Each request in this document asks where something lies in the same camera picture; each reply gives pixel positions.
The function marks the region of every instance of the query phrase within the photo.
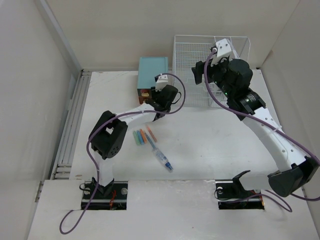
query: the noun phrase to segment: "orange chalk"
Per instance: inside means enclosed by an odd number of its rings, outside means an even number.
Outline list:
[[[145,125],[146,129],[148,129],[148,132],[150,133],[151,137],[153,138],[153,141],[156,143],[157,139],[155,137],[155,135],[153,134],[153,132],[151,131],[150,127],[148,125]]]
[[[141,133],[141,136],[143,138],[144,143],[146,144],[147,143],[147,138],[146,138],[146,135],[145,135],[145,133],[144,133],[144,131],[142,129],[140,129],[140,133]]]

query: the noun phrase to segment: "white tabletop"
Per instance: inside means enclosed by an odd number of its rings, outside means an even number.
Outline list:
[[[291,196],[286,201],[293,213],[267,198],[265,210],[218,210],[213,197],[214,181],[203,179],[232,178],[248,169],[270,173],[276,165],[236,116],[222,109],[192,107],[149,124],[158,138],[158,147],[174,167],[172,173],[154,159],[149,144],[137,146],[129,131],[114,157],[113,168],[116,180],[129,180],[127,210],[88,211],[72,233],[61,235],[59,224],[63,216],[71,209],[80,209],[79,185],[96,174],[86,153],[89,133],[102,112],[117,113],[138,105],[137,75],[92,74],[70,177],[80,180],[45,181],[29,240],[319,239],[307,203]],[[254,71],[251,87],[277,120],[259,70]],[[69,230],[80,214],[81,211],[70,214],[63,229]]]
[[[287,197],[293,212],[264,198],[265,210],[219,210],[214,183],[129,181],[127,210],[90,210],[77,228],[59,224],[79,210],[81,180],[46,180],[28,240],[318,240],[307,204]],[[63,224],[68,231],[81,211]]]
[[[119,113],[139,105],[137,79],[137,71],[92,73],[70,179],[90,180],[96,175],[86,152],[88,136],[104,111]],[[253,71],[250,87],[260,94],[277,120],[260,70]],[[256,135],[224,109],[184,107],[149,126],[174,171],[169,173],[159,164],[149,144],[137,146],[132,130],[128,130],[121,151],[113,158],[115,180],[226,179],[245,170],[268,174],[277,170]]]

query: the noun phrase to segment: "colored chalk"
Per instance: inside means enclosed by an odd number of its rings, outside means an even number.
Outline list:
[[[148,125],[145,125],[146,129],[148,129],[149,134],[151,135],[151,137],[153,138],[153,141],[156,143],[158,142],[155,135],[153,134],[153,132],[151,131],[150,127]]]
[[[140,133],[141,133],[141,136],[142,136],[142,139],[143,139],[144,143],[146,144],[147,143],[147,139],[146,139],[146,136],[145,136],[144,131],[142,129],[140,129]]]
[[[137,134],[137,135],[138,135],[138,137],[139,137],[140,144],[141,144],[141,145],[144,145],[144,144],[145,144],[145,142],[144,142],[144,140],[143,140],[143,138],[142,138],[142,136],[141,136],[140,131],[139,131],[139,130],[137,130],[137,131],[136,131],[136,134]]]
[[[135,143],[136,143],[138,146],[141,145],[141,144],[140,144],[139,137],[138,137],[136,131],[133,131],[133,137],[134,137]]]

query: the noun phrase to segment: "blue chalk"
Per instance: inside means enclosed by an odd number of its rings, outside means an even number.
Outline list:
[[[136,134],[137,134],[138,137],[139,137],[139,140],[140,140],[141,145],[144,145],[145,142],[144,142],[144,139],[142,138],[141,132],[140,132],[139,130],[137,130],[137,131],[136,131]]]

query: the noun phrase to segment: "wire mesh basket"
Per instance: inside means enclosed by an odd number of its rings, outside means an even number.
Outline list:
[[[217,41],[228,39],[234,46],[239,57],[245,61],[248,60],[250,51],[250,41],[246,36],[196,36],[196,35],[175,35],[173,47],[172,72],[180,77],[186,89],[186,107],[213,107],[219,106],[210,97],[205,79],[202,76],[202,83],[196,85],[192,67],[199,61],[205,61],[210,54],[210,48]],[[180,84],[175,87],[182,91]],[[210,89],[215,97],[224,105],[227,104],[227,98],[219,90],[217,85],[210,83]]]

